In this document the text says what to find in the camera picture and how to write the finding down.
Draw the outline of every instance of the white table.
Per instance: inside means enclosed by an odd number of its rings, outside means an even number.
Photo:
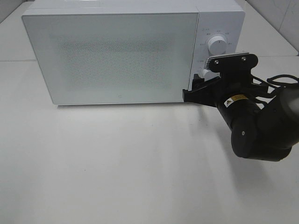
[[[0,62],[0,223],[298,223],[299,145],[238,158],[207,106],[57,108],[30,51]],[[261,78],[298,75],[297,56],[259,60]]]

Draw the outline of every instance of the cable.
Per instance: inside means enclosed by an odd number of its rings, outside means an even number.
[[[253,102],[255,102],[256,104],[262,104],[263,106],[266,106],[268,103],[262,100],[259,100],[253,96],[249,96],[249,99]]]
[[[291,79],[297,81],[298,83],[284,83],[284,82],[274,81],[275,79],[278,79],[278,78],[291,78]],[[283,75],[274,76],[272,78],[268,78],[267,82],[270,83],[270,84],[273,84],[273,85],[284,86],[284,87],[292,87],[292,86],[298,86],[299,85],[299,78],[297,78],[295,76],[292,76],[292,75],[283,74]]]
[[[262,80],[262,79],[260,79],[260,78],[258,78],[258,77],[255,77],[255,76],[252,76],[252,77],[253,77],[255,80],[257,80],[257,81],[260,81],[261,83],[264,83],[264,84],[266,84],[266,85],[272,87],[273,89],[276,89],[276,88],[277,88],[276,86],[271,85],[270,83],[268,83],[268,82],[266,82],[266,81],[264,81],[264,80]]]

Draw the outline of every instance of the microwave dial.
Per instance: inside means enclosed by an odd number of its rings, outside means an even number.
[[[221,34],[217,34],[211,37],[207,42],[209,52],[212,55],[221,55],[225,53],[227,44],[228,43],[226,37]]]
[[[200,71],[201,77],[205,79],[205,81],[220,76],[220,73],[212,72],[208,69],[201,69]]]

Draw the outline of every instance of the warning label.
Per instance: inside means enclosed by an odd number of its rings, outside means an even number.
[[[225,102],[224,102],[224,105],[226,107],[229,107],[231,104],[233,104],[235,101],[238,101],[240,99],[248,99],[246,96],[244,95],[235,95],[235,96],[232,96],[231,98],[228,98]]]

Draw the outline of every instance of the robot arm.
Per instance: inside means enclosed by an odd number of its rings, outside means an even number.
[[[195,75],[192,90],[183,90],[183,98],[185,102],[217,107],[232,131],[231,143],[237,156],[279,161],[299,142],[299,78],[279,75],[265,82],[251,74],[257,63],[257,56],[249,53],[210,57],[206,67],[219,72],[220,77],[204,81]],[[297,83],[274,81],[281,77]],[[272,100],[266,103],[257,97]]]

